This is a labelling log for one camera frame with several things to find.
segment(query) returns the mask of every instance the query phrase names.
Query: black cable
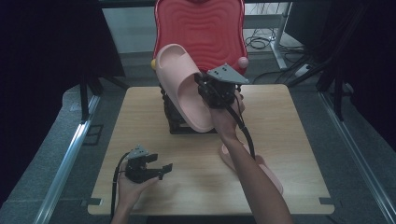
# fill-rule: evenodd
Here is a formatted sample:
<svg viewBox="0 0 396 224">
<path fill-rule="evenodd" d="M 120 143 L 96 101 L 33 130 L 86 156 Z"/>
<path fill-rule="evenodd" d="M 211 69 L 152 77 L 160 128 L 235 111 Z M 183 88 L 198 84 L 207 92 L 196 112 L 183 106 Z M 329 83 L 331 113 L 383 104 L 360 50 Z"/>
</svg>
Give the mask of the black cable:
<svg viewBox="0 0 396 224">
<path fill-rule="evenodd" d="M 256 81 L 257 81 L 257 79 L 259 79 L 260 77 L 263 77 L 263 76 L 266 76 L 266 75 L 270 75 L 270 74 L 282 73 L 282 72 L 284 72 L 284 71 L 280 71 L 280 70 L 279 70 L 279 71 L 274 71 L 274 72 L 261 73 L 261 74 L 259 74 L 258 76 L 256 76 L 256 77 L 253 79 L 252 84 L 255 84 Z"/>
<path fill-rule="evenodd" d="M 277 11 L 279 10 L 279 6 L 280 6 L 280 3 L 277 3 L 277 8 L 276 8 L 276 13 L 275 14 L 277 14 Z"/>
<path fill-rule="evenodd" d="M 304 49 L 303 46 L 299 46 L 299 47 L 286 47 L 283 45 L 279 45 L 279 48 L 282 50 L 282 52 L 286 52 L 286 53 L 296 53 L 296 54 L 312 54 L 312 50 L 307 50 Z"/>
<path fill-rule="evenodd" d="M 119 173 L 120 173 L 120 166 L 123 162 L 123 160 L 125 159 L 126 156 L 128 156 L 128 153 L 125 153 L 120 161 L 119 164 L 116 167 L 116 170 L 114 171 L 114 176 L 113 176 L 113 187 L 111 189 L 111 213 L 110 213 L 110 222 L 114 217 L 114 210 L 115 210 L 115 206 L 116 206 L 116 195 L 117 195 L 117 181 L 119 179 Z"/>
<path fill-rule="evenodd" d="M 253 49 L 265 49 L 270 43 L 271 40 L 261 36 L 255 36 L 257 32 L 253 32 L 253 35 L 245 39 L 246 47 L 252 47 Z"/>
<path fill-rule="evenodd" d="M 288 62 L 290 62 L 290 63 L 297 63 L 297 62 L 299 62 L 298 60 L 297 61 L 293 61 L 292 59 L 290 59 L 290 58 L 288 58 L 288 55 L 291 55 L 291 54 L 298 54 L 298 53 L 285 53 L 285 59 L 286 59 L 286 61 L 288 61 Z"/>
<path fill-rule="evenodd" d="M 265 9 L 265 3 L 262 4 L 262 10 L 260 10 L 260 14 L 264 12 L 264 9 Z"/>
<path fill-rule="evenodd" d="M 306 61 L 308 61 L 308 60 L 309 60 L 309 58 L 306 58 L 306 59 L 302 60 L 301 62 L 299 62 L 299 65 L 301 65 L 301 64 L 303 64 L 303 63 L 306 63 Z M 286 84 L 286 83 L 289 81 L 289 79 L 290 79 L 290 78 L 297 72 L 297 70 L 300 69 L 300 68 L 301 68 L 300 66 L 296 67 L 296 68 L 293 70 L 293 72 L 291 72 L 291 73 L 289 74 L 289 76 L 286 78 L 286 80 L 283 81 L 283 84 Z"/>
<path fill-rule="evenodd" d="M 254 152 L 253 140 L 251 139 L 248 128 L 245 125 L 245 122 L 243 121 L 242 117 L 239 117 L 236 114 L 236 112 L 231 108 L 231 106 L 229 104 L 227 104 L 226 102 L 224 102 L 224 100 L 219 95 L 218 91 L 213 86 L 211 86 L 211 85 L 207 85 L 207 86 L 216 94 L 216 96 L 220 99 L 220 101 L 225 106 L 227 111 L 231 114 L 233 119 L 235 119 L 239 129 L 242 131 L 242 133 L 245 135 L 245 137 L 247 139 L 247 145 L 250 150 L 250 156 L 253 158 L 253 160 L 256 160 L 256 153 Z"/>
<path fill-rule="evenodd" d="M 268 9 L 270 8 L 271 4 L 273 4 L 273 3 L 268 3 L 267 10 L 265 10 L 265 14 L 268 14 Z"/>
<path fill-rule="evenodd" d="M 235 97 L 235 100 L 236 100 L 237 105 L 238 105 L 239 117 L 241 118 L 242 122 L 245 123 L 244 117 L 242 117 L 242 111 L 241 111 L 241 106 L 239 105 L 238 97 L 236 97 L 235 93 L 233 94 L 233 97 Z"/>
<path fill-rule="evenodd" d="M 278 83 L 278 81 L 285 76 L 289 71 L 294 71 L 299 65 L 305 63 L 306 61 L 309 60 L 309 57 L 304 55 L 303 57 L 301 57 L 296 63 L 294 63 L 291 67 L 289 67 L 287 70 L 285 70 L 282 75 L 280 75 L 276 80 L 275 80 L 275 84 Z"/>
</svg>

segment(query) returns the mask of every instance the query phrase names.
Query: cable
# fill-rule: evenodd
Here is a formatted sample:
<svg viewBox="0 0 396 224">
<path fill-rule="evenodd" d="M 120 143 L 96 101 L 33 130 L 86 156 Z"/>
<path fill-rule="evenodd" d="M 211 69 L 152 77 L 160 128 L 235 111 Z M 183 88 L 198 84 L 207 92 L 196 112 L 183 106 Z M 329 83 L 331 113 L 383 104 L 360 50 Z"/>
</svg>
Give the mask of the cable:
<svg viewBox="0 0 396 224">
<path fill-rule="evenodd" d="M 291 54 L 296 54 L 296 53 L 285 53 L 285 59 L 286 59 L 288 62 L 297 63 L 298 60 L 297 60 L 297 61 L 293 61 L 292 59 L 288 58 L 288 55 L 291 55 Z"/>
<path fill-rule="evenodd" d="M 301 57 L 296 63 L 294 63 L 291 67 L 289 67 L 286 71 L 284 71 L 282 73 L 282 75 L 280 75 L 276 80 L 275 80 L 275 84 L 278 83 L 278 81 L 284 76 L 286 75 L 289 71 L 294 71 L 296 68 L 298 68 L 298 66 L 300 66 L 301 64 L 305 63 L 306 61 L 309 60 L 309 56 L 304 55 L 303 57 Z M 289 80 L 289 78 L 293 75 L 293 72 L 290 72 L 289 76 L 286 78 L 286 80 L 283 82 L 285 83 L 287 80 Z"/>
<path fill-rule="evenodd" d="M 282 73 L 282 72 L 285 72 L 285 71 L 280 71 L 280 70 L 279 70 L 279 71 L 274 71 L 274 72 L 261 73 L 261 74 L 259 74 L 258 76 L 256 76 L 256 77 L 253 79 L 252 84 L 255 84 L 256 81 L 257 81 L 257 79 L 259 79 L 260 77 L 263 77 L 263 76 L 266 76 L 266 75 L 270 75 L 270 74 Z"/>
<path fill-rule="evenodd" d="M 119 164 L 116 167 L 116 170 L 114 171 L 114 176 L 113 176 L 113 186 L 111 189 L 111 213 L 110 213 L 110 222 L 114 217 L 114 210 L 116 206 L 116 194 L 117 194 L 117 181 L 119 179 L 119 173 L 120 173 L 120 166 L 122 164 L 122 161 L 125 159 L 126 156 L 128 156 L 129 152 L 125 153 L 120 161 Z"/>
<path fill-rule="evenodd" d="M 273 4 L 273 3 L 268 3 L 267 10 L 265 10 L 265 14 L 268 14 L 268 9 L 270 8 L 271 4 Z"/>
<path fill-rule="evenodd" d="M 277 3 L 276 13 L 275 14 L 277 14 L 277 11 L 279 10 L 279 6 L 280 6 L 280 3 Z"/>
<path fill-rule="evenodd" d="M 233 119 L 236 121 L 239 129 L 242 131 L 242 133 L 245 135 L 245 137 L 247 139 L 247 145 L 250 150 L 250 156 L 253 158 L 253 160 L 256 160 L 256 153 L 254 152 L 253 140 L 251 139 L 250 133 L 248 131 L 247 126 L 245 125 L 245 122 L 243 121 L 242 113 L 239 113 L 240 116 L 238 116 L 236 114 L 236 112 L 231 108 L 231 106 L 223 101 L 223 99 L 219 95 L 218 91 L 213 86 L 211 86 L 211 85 L 207 85 L 207 86 L 216 94 L 216 96 L 220 99 L 220 101 L 225 106 L 227 111 L 231 114 L 231 116 L 233 116 Z"/>
<path fill-rule="evenodd" d="M 265 49 L 271 43 L 271 40 L 265 37 L 255 36 L 255 33 L 257 33 L 256 30 L 253 32 L 252 36 L 245 39 L 245 45 L 246 47 L 252 47 L 253 49 Z"/>
<path fill-rule="evenodd" d="M 254 5 L 253 9 L 250 10 L 250 14 L 252 14 L 254 8 L 256 8 L 258 5 L 259 5 L 259 3 L 256 3 L 256 4 Z"/>
<path fill-rule="evenodd" d="M 311 54 L 312 50 L 304 49 L 304 46 L 296 46 L 296 47 L 286 47 L 279 44 L 279 48 L 282 49 L 283 52 L 287 53 L 297 53 L 297 54 Z"/>
</svg>

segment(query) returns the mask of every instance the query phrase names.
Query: wooden board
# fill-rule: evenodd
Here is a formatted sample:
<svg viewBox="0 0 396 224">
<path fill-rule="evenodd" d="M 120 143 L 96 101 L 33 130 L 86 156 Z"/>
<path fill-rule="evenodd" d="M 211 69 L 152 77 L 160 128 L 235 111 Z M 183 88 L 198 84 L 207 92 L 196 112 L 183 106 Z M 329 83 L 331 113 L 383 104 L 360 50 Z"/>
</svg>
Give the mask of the wooden board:
<svg viewBox="0 0 396 224">
<path fill-rule="evenodd" d="M 330 198 L 289 90 L 284 85 L 243 86 L 244 120 L 256 153 L 284 187 L 292 214 L 331 214 Z M 140 215 L 250 215 L 236 174 L 221 160 L 221 141 L 212 134 L 170 134 L 156 87 L 133 87 L 125 95 L 92 197 L 91 214 L 110 213 L 114 168 L 137 144 L 159 159 L 148 168 L 173 163 L 164 180 L 147 189 L 133 213 Z M 245 136 L 239 133 L 241 141 Z"/>
</svg>

